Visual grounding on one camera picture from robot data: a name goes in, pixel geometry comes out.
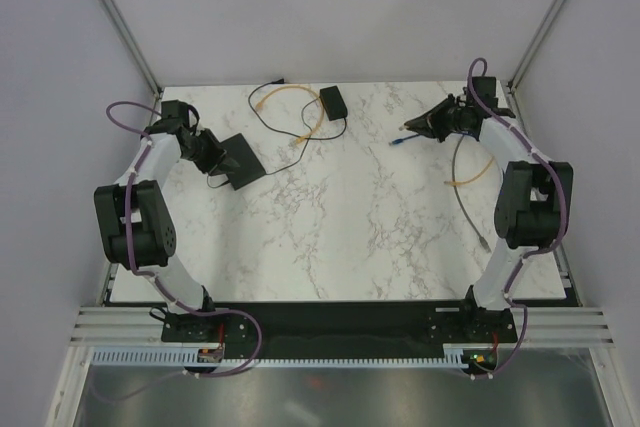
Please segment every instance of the aluminum frame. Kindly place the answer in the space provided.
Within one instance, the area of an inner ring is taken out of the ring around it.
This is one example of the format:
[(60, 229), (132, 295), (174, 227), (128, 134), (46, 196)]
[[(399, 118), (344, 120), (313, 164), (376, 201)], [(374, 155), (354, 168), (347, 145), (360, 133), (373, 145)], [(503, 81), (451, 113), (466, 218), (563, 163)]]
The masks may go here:
[(553, 27), (553, 24), (556, 22), (558, 16), (560, 15), (560, 12), (566, 5), (566, 2), (567, 0), (553, 0), (551, 2), (549, 9), (547, 9), (542, 22), (538, 26), (533, 39), (531, 39), (531, 42), (527, 46), (522, 59), (520, 59), (520, 62), (518, 63), (518, 67), (516, 67), (516, 70), (511, 77), (509, 85), (513, 86), (514, 89), (516, 89), (522, 82), (522, 79), (527, 73), (531, 62), (533, 62), (533, 59), (535, 59), (538, 53), (538, 49), (540, 49), (540, 46), (547, 37), (547, 34), (551, 30), (551, 27)]
[[(567, 0), (553, 0), (533, 39), (506, 85), (517, 88), (535, 59), (558, 15)], [(99, 0), (109, 16), (122, 42), (129, 50), (156, 102), (162, 97), (162, 86), (145, 60), (133, 34), (127, 26), (114, 0)], [(512, 92), (505, 92), (510, 106), (521, 119), (523, 130), (526, 123)], [(556, 257), (563, 283), (573, 286), (564, 249)], [(101, 305), (115, 275), (115, 266), (105, 264), (103, 288), (97, 304)], [(637, 414), (631, 408), (631, 399), (626, 395), (626, 383), (617, 366), (617, 352), (609, 332), (604, 314), (597, 308), (530, 308), (529, 328), (522, 348), (567, 348), (587, 347), (596, 367), (606, 405), (614, 427), (640, 426)], [(522, 327), (522, 313), (514, 310), (516, 327)], [(85, 307), (80, 310), (76, 327), (67, 352), (58, 386), (47, 419), (47, 427), (70, 426), (76, 417), (80, 397), (91, 363), (94, 346), (119, 345), (163, 348), (168, 344), (160, 341), (162, 326), (148, 316), (144, 307)], [(464, 348), (482, 348), (486, 345), (456, 345)]]

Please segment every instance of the black power adapter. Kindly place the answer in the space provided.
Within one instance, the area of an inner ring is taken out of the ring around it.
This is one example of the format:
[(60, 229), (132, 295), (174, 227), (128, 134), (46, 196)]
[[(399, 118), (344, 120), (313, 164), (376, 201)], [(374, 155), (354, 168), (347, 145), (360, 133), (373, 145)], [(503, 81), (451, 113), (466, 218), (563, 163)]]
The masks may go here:
[(329, 120), (347, 118), (347, 106), (344, 104), (344, 100), (342, 100), (338, 86), (334, 85), (333, 87), (320, 89), (320, 101)]

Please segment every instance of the white marble table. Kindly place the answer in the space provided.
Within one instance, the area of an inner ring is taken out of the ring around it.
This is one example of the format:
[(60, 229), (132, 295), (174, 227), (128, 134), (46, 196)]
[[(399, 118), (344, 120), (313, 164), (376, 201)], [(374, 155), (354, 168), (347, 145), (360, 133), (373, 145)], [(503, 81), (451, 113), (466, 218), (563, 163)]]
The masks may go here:
[[(325, 85), (312, 85), (319, 89)], [(188, 162), (180, 161), (164, 186), (175, 223), (177, 253), (187, 270), (218, 301), (367, 300), (461, 298), (489, 260), (456, 203), (450, 178), (456, 136), (443, 144), (414, 139), (398, 146), (398, 126), (461, 92), (462, 82), (340, 84), (349, 109), (345, 135), (312, 142), (296, 167), (234, 191), (213, 190)], [(244, 134), (267, 172), (299, 155), (291, 137), (265, 129), (247, 105), (253, 86), (169, 88), (200, 111), (203, 125), (220, 139)], [(259, 100), (269, 88), (254, 97)], [(500, 102), (505, 104), (502, 92)], [(275, 94), (264, 118), (304, 132), (300, 108), (310, 95)], [(307, 109), (309, 118), (318, 107)], [(325, 119), (317, 135), (338, 133), (342, 121)], [(465, 139), (458, 179), (479, 172), (489, 159)], [(217, 185), (224, 177), (212, 178)], [(460, 188), (469, 214), (492, 244), (501, 173), (494, 164)], [(552, 255), (532, 261), (517, 298), (563, 298)], [(151, 286), (119, 269), (111, 300), (153, 301)]]

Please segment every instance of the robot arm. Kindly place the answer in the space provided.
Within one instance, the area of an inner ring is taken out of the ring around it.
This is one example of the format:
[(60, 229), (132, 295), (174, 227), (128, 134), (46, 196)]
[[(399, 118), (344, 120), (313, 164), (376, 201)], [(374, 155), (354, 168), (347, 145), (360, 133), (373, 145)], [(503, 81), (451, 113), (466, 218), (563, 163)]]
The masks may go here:
[[(473, 77), (476, 95), (496, 115), (515, 117), (508, 109), (497, 108), (496, 79)], [(443, 142), (450, 134), (475, 138), (496, 159), (502, 169), (503, 182), (494, 212), (494, 226), (498, 243), (489, 264), (474, 284), (468, 297), (474, 304), (489, 311), (509, 308), (504, 298), (505, 286), (513, 289), (517, 278), (510, 277), (527, 252), (545, 249), (558, 237), (560, 206), (558, 192), (548, 171), (534, 158), (546, 161), (558, 175), (568, 209), (571, 201), (573, 169), (565, 162), (552, 162), (535, 148), (514, 122), (491, 117), (464, 92), (454, 98), (449, 95), (429, 112), (403, 126), (427, 138)]]
[[(169, 310), (175, 313), (184, 312), (158, 289), (156, 278), (168, 292), (193, 310), (213, 310), (213, 302), (206, 289), (189, 275), (175, 255), (175, 228), (161, 188), (180, 159), (194, 162), (206, 175), (224, 174), (238, 167), (209, 129), (197, 130), (191, 125), (190, 112), (199, 118), (195, 108), (184, 102), (162, 103), (161, 119), (145, 130), (152, 148), (137, 172), (131, 195), (137, 273), (151, 282), (167, 301)], [(127, 270), (131, 269), (124, 222), (125, 189), (130, 172), (148, 141), (142, 139), (131, 166), (115, 184), (99, 187), (94, 193), (104, 252), (109, 261), (122, 264)]]

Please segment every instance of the gray wall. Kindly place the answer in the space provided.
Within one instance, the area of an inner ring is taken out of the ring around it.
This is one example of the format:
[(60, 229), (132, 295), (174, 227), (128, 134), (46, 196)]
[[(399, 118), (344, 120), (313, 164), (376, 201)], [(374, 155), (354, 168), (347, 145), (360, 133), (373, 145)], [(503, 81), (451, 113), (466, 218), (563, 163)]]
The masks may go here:
[(116, 0), (164, 85), (505, 78), (552, 0)]
[(95, 294), (93, 190), (136, 143), (104, 115), (123, 98), (150, 93), (96, 0), (0, 0), (2, 425), (43, 424), (78, 307)]
[(534, 139), (575, 169), (566, 239), (640, 399), (640, 0), (569, 0), (520, 94)]

